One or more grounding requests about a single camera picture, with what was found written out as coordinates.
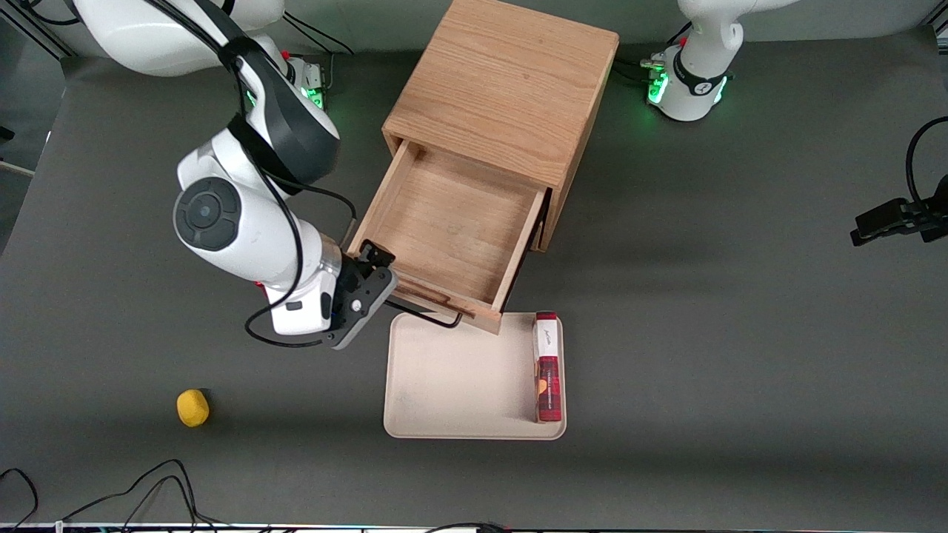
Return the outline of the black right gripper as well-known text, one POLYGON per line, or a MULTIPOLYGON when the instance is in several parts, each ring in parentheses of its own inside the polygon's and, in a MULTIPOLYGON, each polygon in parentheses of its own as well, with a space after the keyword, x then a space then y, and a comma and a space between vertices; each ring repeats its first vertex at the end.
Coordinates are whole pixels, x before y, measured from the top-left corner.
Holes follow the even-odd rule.
POLYGON ((331 307, 331 330, 355 326, 368 318, 375 300, 373 273, 377 269, 388 269, 394 260, 395 256, 388 249, 376 243, 362 243, 360 259, 343 256, 331 307))

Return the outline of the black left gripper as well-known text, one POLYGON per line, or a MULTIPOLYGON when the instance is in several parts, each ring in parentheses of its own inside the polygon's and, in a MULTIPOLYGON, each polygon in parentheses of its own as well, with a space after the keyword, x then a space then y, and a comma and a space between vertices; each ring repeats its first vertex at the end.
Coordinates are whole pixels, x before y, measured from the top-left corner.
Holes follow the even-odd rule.
POLYGON ((932 216, 927 229, 920 230, 916 224, 920 210, 914 202, 894 198, 856 217, 856 229, 850 233, 851 243, 854 247, 860 247, 880 238, 918 232, 921 232, 921 239, 927 244, 946 237, 947 182, 948 175, 945 175, 939 180, 934 195, 925 200, 932 216))

